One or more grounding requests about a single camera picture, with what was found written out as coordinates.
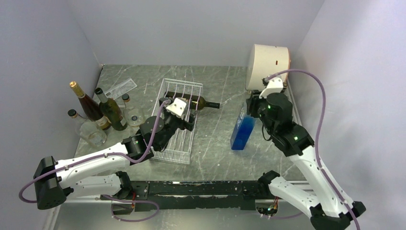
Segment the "dark green wine bottle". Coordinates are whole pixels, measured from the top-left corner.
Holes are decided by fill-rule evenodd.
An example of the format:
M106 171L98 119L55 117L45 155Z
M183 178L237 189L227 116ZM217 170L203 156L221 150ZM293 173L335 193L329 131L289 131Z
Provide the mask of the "dark green wine bottle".
M200 95L191 95L184 92L171 92L171 91L166 91L164 95L168 98L169 97L180 98L186 101L188 104L188 108L190 110L202 110L206 107L215 109L220 108L220 103L209 102Z

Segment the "clear bottle blue emblem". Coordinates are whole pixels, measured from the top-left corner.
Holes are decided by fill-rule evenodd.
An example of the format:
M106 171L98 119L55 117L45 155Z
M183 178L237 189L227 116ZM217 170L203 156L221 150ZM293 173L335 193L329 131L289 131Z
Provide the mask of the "clear bottle blue emblem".
M124 117L128 125L132 128L138 128L145 121L142 108L136 105L127 93L122 95L122 100L124 102Z

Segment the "green wine bottle white label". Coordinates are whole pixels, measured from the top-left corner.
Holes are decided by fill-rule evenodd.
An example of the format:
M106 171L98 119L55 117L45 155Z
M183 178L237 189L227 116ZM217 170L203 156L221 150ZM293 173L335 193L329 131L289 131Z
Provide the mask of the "green wine bottle white label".
M100 100L99 109L110 121L114 130L123 131L127 128L127 122L122 115L122 111L113 98L109 98L99 87L95 89L95 94Z

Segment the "clear bottle cork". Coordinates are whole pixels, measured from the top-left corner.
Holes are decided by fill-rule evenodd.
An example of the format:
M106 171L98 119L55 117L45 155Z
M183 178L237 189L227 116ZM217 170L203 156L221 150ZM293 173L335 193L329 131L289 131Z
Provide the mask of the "clear bottle cork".
M82 117L76 110L68 110L68 115L75 122L76 133L93 147L102 146L107 139L104 131L91 120Z

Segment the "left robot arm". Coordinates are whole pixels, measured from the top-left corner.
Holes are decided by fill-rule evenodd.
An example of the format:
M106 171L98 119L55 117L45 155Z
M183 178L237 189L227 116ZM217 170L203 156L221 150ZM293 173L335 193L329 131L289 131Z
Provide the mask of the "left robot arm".
M53 156L41 159L33 176L33 203L39 210L46 210L63 204L69 197L130 197L133 186L129 176L119 169L154 157L169 145L178 130L193 131L195 127L194 113L178 117L173 108L161 108L162 117L148 118L136 134L109 148L67 160L57 161Z

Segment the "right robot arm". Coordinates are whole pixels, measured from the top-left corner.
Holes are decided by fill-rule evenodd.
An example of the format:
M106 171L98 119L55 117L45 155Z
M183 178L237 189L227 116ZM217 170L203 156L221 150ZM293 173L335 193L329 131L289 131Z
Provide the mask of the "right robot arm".
M344 230L366 211L360 201L351 199L335 181L318 155L316 144L307 130L293 121L293 104L280 92L267 97L252 92L246 100L247 114L259 118L268 141L283 152L304 175L314 194L269 171L259 178L258 191L263 198L275 196L289 202L305 214L316 230Z

